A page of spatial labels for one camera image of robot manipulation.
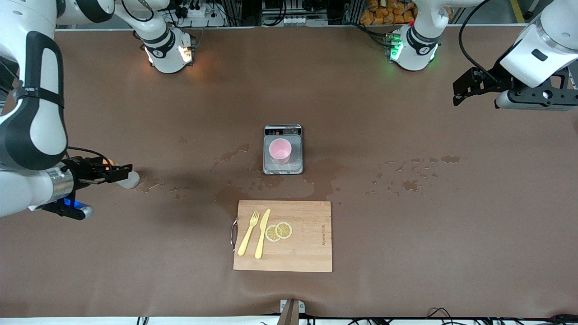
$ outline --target digital kitchen scale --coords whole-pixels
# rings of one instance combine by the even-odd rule
[[[275,139],[285,139],[291,144],[289,161],[277,163],[269,153]],[[299,124],[276,124],[265,127],[263,137],[263,173],[267,175],[296,175],[303,172],[303,129]]]

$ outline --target fork handle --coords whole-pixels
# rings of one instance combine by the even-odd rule
[[[258,260],[263,256],[263,241],[265,240],[265,231],[261,231],[261,236],[259,236],[259,243],[257,244],[257,249],[255,250],[255,258]]]
[[[247,229],[247,233],[245,234],[245,237],[243,237],[243,241],[241,242],[241,246],[239,246],[239,251],[237,252],[239,256],[245,255],[247,245],[249,244],[249,238],[251,238],[251,231],[253,230],[254,227],[255,226],[252,226],[249,227],[249,229]]]

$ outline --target blue light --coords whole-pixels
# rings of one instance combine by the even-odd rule
[[[67,206],[70,206],[70,204],[71,204],[70,199],[69,199],[69,198],[65,198],[65,199],[64,199],[64,204],[67,205]],[[74,201],[74,207],[75,207],[75,209],[81,209],[82,207],[84,207],[84,204],[82,204],[82,203],[79,202],[79,201]]]

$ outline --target yellow stripe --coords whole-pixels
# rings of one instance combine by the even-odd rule
[[[518,0],[510,0],[510,3],[512,4],[512,9],[514,10],[514,16],[516,17],[516,21],[519,24],[524,23],[524,18],[522,17],[522,9],[520,9],[520,4],[518,3]]]

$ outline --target pink cup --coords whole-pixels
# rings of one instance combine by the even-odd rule
[[[269,153],[278,164],[285,164],[291,158],[291,143],[283,138],[275,139],[269,145]]]

